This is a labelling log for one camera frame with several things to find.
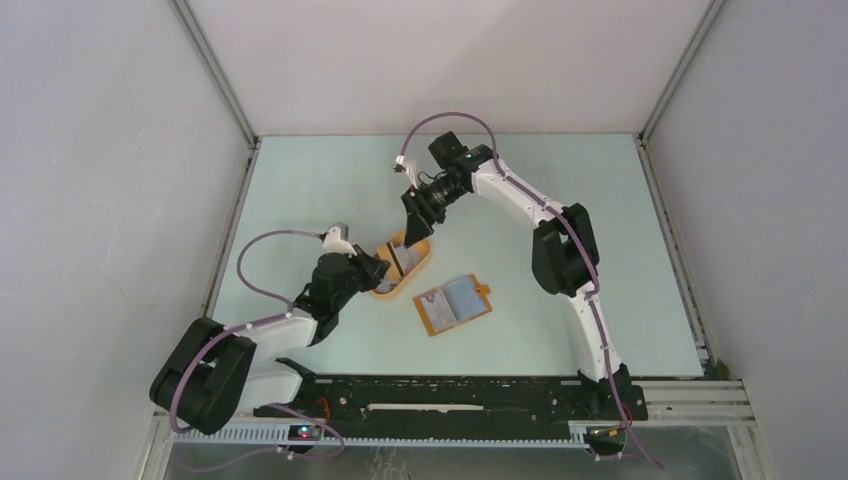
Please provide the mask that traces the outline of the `gold card with black stripe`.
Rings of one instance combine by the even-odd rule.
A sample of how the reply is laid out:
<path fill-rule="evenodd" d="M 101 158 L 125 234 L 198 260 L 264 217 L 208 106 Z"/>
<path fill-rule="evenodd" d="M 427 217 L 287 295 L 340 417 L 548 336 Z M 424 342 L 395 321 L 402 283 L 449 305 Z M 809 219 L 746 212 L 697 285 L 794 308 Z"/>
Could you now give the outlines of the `gold card with black stripe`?
<path fill-rule="evenodd" d="M 396 282 L 403 276 L 402 264 L 397 256 L 395 245 L 391 241 L 377 249 L 377 256 L 389 263 L 385 276 L 390 282 Z"/>

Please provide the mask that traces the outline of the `silver VIP card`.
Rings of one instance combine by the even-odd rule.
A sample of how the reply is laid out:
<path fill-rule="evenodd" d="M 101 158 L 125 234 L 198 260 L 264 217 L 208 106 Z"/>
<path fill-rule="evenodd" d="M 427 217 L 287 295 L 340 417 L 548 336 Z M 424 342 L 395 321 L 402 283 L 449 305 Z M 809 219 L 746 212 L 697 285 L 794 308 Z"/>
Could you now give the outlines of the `silver VIP card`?
<path fill-rule="evenodd" d="M 420 303 L 434 333 L 449 329 L 457 322 L 456 314 L 442 290 L 422 296 Z"/>
<path fill-rule="evenodd" d="M 407 275 L 421 263 L 423 257 L 414 248 L 406 248 L 399 245 L 393 250 L 398 270 L 402 276 Z"/>

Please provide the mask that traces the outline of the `orange leather card holder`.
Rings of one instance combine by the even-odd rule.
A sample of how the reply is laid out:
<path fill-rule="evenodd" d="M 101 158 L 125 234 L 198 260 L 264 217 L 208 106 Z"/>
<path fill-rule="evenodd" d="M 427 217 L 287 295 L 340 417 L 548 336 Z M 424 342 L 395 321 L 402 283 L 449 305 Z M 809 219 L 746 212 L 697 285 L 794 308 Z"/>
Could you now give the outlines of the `orange leather card holder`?
<path fill-rule="evenodd" d="M 457 322 L 449 329 L 434 333 L 425 318 L 420 298 L 437 290 L 442 290 L 447 296 L 456 314 Z M 490 295 L 490 287 L 480 283 L 474 274 L 469 274 L 415 296 L 413 304 L 428 335 L 434 337 L 491 313 L 493 307 L 489 300 Z"/>

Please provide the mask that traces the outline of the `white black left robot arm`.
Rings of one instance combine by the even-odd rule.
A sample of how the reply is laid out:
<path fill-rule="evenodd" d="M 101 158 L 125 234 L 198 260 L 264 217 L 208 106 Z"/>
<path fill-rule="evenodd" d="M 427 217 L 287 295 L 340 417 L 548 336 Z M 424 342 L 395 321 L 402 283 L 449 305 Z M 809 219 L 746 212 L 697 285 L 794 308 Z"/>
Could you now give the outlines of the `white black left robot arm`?
<path fill-rule="evenodd" d="M 292 416 L 308 414 L 316 403 L 315 388 L 292 367 L 263 372 L 260 365 L 325 340 L 342 309 L 354 296 L 378 287 L 389 268 L 389 261 L 359 246 L 349 253 L 324 253 L 283 313 L 233 327 L 209 317 L 194 320 L 154 378 L 150 400 L 171 414 L 178 433 L 213 434 L 238 410 L 274 401 Z"/>

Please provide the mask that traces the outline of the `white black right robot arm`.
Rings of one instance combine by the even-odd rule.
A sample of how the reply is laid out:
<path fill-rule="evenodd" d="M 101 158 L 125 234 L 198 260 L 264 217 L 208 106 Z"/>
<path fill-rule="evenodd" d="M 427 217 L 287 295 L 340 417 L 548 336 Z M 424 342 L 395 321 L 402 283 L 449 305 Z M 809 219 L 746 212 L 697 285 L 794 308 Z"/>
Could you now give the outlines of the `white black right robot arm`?
<path fill-rule="evenodd" d="M 599 302 L 597 271 L 600 255 L 587 209 L 551 200 L 525 183 L 501 160 L 495 145 L 463 145 L 447 132 L 428 147 L 440 167 L 422 181 L 404 152 L 394 169 L 411 185 L 402 196 L 406 212 L 404 244 L 415 245 L 430 237 L 446 219 L 448 206 L 464 195 L 492 202 L 532 233 L 531 271 L 542 290 L 565 297 L 576 315 L 581 402 L 585 411 L 606 418 L 622 403 L 631 378 L 614 348 Z"/>

